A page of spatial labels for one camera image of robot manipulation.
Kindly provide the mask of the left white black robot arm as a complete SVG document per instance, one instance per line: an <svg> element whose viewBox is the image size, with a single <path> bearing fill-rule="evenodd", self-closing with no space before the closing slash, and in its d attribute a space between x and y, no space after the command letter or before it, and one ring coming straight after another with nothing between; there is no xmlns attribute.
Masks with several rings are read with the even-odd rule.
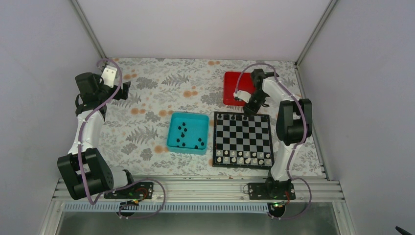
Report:
<svg viewBox="0 0 415 235"><path fill-rule="evenodd" d="M106 118L106 100L126 100L131 83L114 84L117 71L109 67L101 75L91 72L75 77L79 95L75 100L78 126L68 154L58 158L57 167L73 200L116 189L123 198L136 193L132 174L110 168L97 149Z"/></svg>

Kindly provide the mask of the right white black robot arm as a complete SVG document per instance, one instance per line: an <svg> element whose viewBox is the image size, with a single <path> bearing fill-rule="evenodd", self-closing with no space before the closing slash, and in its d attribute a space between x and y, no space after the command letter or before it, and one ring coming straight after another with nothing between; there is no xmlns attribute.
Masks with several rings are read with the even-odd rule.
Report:
<svg viewBox="0 0 415 235"><path fill-rule="evenodd" d="M256 114L268 97L279 105L276 122L278 150L270 169L274 181L265 186L266 195L270 199L278 199L284 193L281 182L293 179L290 164L296 156L296 150L312 134L312 102L289 91L278 81L275 72L255 69L251 72L251 80L255 91L243 106L245 114Z"/></svg>

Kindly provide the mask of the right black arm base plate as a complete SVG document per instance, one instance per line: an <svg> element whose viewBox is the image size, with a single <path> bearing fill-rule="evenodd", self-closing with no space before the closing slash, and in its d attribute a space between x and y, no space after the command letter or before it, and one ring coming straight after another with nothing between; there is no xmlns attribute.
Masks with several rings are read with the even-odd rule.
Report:
<svg viewBox="0 0 415 235"><path fill-rule="evenodd" d="M272 183L248 183L250 200L295 200L294 185L289 181Z"/></svg>

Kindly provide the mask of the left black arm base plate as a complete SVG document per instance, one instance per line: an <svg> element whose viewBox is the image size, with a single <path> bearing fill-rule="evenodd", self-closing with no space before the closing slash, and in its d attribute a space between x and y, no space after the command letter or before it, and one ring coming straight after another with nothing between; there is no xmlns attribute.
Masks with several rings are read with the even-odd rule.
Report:
<svg viewBox="0 0 415 235"><path fill-rule="evenodd" d="M152 199L154 183L140 182L132 187L104 194L105 199Z"/></svg>

